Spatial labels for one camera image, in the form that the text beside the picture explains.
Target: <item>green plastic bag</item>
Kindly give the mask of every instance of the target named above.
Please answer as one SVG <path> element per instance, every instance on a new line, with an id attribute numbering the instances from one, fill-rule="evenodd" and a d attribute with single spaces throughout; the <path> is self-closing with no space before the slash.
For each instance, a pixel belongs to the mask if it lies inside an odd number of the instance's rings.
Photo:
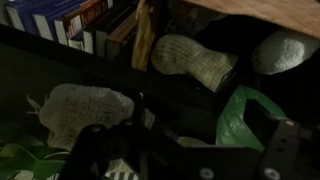
<path id="1" fill-rule="evenodd" d="M 254 89 L 239 86 L 218 119 L 216 145 L 239 145 L 263 151 L 263 145 L 243 120 L 246 101 L 249 99 L 256 100 L 273 116 L 286 119 L 281 108 L 267 96 Z"/>

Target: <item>black object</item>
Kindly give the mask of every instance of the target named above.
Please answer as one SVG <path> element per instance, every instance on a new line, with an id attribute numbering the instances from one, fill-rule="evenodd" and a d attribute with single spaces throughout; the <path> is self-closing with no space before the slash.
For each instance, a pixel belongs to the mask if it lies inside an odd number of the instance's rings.
<path id="1" fill-rule="evenodd" d="M 144 109 L 142 101 L 138 99 L 136 102 L 133 119 L 124 120 L 119 126 L 109 130 L 103 125 L 86 127 L 61 172 L 60 180 L 100 180 L 109 161 L 118 158 L 124 158 L 141 179 L 147 180 L 311 180 L 320 177 L 316 164 L 300 164 L 299 171 L 293 168 L 296 157 L 299 157 L 301 139 L 299 124 L 291 120 L 273 119 L 278 125 L 264 152 L 227 146 L 183 148 L 164 133 L 148 130 L 140 123 L 143 118 L 141 110 Z M 261 107 L 256 109 L 260 110 L 251 113 L 265 119 L 272 117 Z M 304 142 L 318 143 L 311 136 L 303 138 Z M 314 159 L 319 158 L 319 154 L 312 155 Z M 303 171 L 305 169 L 313 173 L 299 173 L 307 172 Z"/>

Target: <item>white fabric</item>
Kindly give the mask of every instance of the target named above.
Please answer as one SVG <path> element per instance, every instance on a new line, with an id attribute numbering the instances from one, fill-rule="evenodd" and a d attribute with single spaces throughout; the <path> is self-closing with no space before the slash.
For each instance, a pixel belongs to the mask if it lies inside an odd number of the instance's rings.
<path id="1" fill-rule="evenodd" d="M 320 47 L 320 40 L 302 33 L 281 29 L 266 38 L 253 54 L 253 68 L 261 74 L 292 69 Z"/>

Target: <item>plastic bag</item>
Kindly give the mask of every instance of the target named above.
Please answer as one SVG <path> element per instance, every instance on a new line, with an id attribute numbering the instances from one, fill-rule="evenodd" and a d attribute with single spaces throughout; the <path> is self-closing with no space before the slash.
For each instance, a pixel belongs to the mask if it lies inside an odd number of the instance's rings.
<path id="1" fill-rule="evenodd" d="M 218 119 L 216 145 L 239 145 L 263 151 L 264 147 L 243 120 L 246 101 L 256 100 L 273 116 L 285 119 L 281 108 L 262 93 L 239 86 Z"/>

